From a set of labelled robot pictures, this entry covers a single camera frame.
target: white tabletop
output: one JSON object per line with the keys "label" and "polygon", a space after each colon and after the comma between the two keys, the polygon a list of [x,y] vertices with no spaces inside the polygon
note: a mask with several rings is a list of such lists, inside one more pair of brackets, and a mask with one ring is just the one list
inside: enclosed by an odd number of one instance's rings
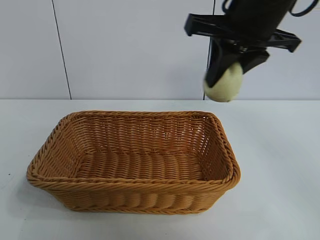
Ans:
{"label": "white tabletop", "polygon": [[[58,120],[80,110],[213,112],[241,180],[201,214],[70,211],[25,175]],[[0,100],[0,113],[3,240],[320,239],[320,101]]]}

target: basket base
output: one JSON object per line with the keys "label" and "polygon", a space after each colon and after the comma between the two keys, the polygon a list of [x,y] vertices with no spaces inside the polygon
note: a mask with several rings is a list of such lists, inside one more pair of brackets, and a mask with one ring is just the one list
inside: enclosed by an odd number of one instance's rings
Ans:
{"label": "basket base", "polygon": [[188,210],[188,209],[173,209],[173,208],[141,208],[141,207],[67,207],[66,208],[75,212],[87,212],[87,213],[132,213],[132,214],[162,214],[162,215],[186,215],[186,214],[199,214],[207,211],[209,208],[203,208],[199,210]]}
{"label": "basket base", "polygon": [[116,150],[85,154],[75,178],[204,180],[194,152]]}

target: black cable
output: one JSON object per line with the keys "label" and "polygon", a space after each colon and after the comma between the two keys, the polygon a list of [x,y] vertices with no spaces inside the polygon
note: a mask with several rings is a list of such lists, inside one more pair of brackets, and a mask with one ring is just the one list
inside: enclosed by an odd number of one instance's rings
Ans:
{"label": "black cable", "polygon": [[227,9],[227,2],[229,0],[224,0],[223,3],[222,3],[222,11],[226,14],[228,9]]}
{"label": "black cable", "polygon": [[66,85],[68,87],[70,100],[72,100],[70,84],[69,84],[67,68],[66,68],[66,61],[65,61],[64,51],[62,49],[62,44],[61,44],[61,37],[60,37],[60,32],[59,32],[59,27],[58,27],[58,21],[57,21],[57,15],[56,15],[56,9],[55,9],[54,0],[51,0],[51,4],[52,4],[52,9],[53,9],[53,16],[54,16],[54,20],[55,20],[55,26],[56,26],[56,31],[57,31],[57,35],[58,35],[59,45],[60,45],[60,51],[61,51],[61,57],[62,57],[62,62],[63,62],[63,67],[64,67]]}
{"label": "black cable", "polygon": [[294,17],[302,17],[302,16],[310,13],[316,7],[316,5],[319,3],[319,0],[313,0],[313,2],[310,4],[310,6],[308,6],[305,10],[303,10],[301,12],[294,13],[292,11],[293,11],[296,3],[297,3],[297,0],[295,0],[294,3],[292,4],[292,6],[290,7],[289,13]]}
{"label": "black cable", "polygon": [[[215,15],[215,9],[216,9],[216,0],[213,0],[213,9],[212,9],[212,15]],[[209,65],[210,65],[210,59],[211,59],[211,54],[212,54],[212,48],[211,48],[211,45],[212,45],[212,38],[210,37],[210,42],[209,42],[209,49],[208,49],[208,58],[206,60],[206,69],[208,70],[209,68]],[[203,91],[203,99],[202,100],[205,100],[206,98],[206,94],[205,92]]]}

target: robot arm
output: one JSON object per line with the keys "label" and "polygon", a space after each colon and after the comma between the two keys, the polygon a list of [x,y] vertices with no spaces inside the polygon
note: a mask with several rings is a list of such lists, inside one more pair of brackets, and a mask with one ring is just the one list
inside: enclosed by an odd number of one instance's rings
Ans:
{"label": "robot arm", "polygon": [[188,36],[210,37],[210,59],[204,79],[205,94],[217,102],[229,102],[238,93],[242,75],[267,61],[268,47],[293,53],[301,40],[277,29],[287,12],[295,17],[309,13],[319,2],[293,13],[297,0],[224,0],[224,15],[189,14]]}

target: woven basket wall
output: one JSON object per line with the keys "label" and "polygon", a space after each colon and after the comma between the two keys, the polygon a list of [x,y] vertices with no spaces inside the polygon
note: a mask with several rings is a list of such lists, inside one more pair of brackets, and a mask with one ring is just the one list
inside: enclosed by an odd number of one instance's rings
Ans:
{"label": "woven basket wall", "polygon": [[74,211],[191,214],[240,170],[212,113],[83,111],[58,123],[27,179]]}

